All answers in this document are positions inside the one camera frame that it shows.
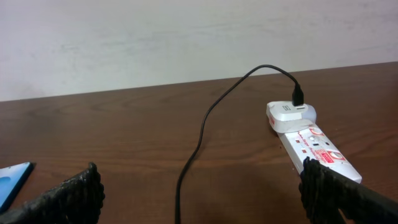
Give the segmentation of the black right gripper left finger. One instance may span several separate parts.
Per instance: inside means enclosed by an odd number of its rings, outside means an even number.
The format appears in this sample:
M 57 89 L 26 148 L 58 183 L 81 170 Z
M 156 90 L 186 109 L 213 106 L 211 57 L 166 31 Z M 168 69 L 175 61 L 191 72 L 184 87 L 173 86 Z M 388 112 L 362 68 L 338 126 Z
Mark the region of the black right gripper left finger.
M 1 215 L 2 224 L 97 224 L 105 198 L 95 163 Z

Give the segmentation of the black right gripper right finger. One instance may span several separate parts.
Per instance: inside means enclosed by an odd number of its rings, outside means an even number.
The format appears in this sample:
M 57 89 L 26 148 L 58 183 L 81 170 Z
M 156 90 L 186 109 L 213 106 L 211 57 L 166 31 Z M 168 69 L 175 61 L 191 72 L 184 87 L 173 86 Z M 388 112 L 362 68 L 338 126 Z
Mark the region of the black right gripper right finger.
M 311 223 L 397 223 L 397 202 L 306 157 L 302 205 Z

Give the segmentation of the blue Galaxy smartphone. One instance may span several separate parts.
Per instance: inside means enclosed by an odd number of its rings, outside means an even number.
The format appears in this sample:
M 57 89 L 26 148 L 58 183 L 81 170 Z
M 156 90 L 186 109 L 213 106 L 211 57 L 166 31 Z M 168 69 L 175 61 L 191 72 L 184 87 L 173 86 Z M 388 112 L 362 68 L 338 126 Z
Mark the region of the blue Galaxy smartphone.
M 32 162 L 1 168 L 1 213 L 11 206 L 33 170 Z

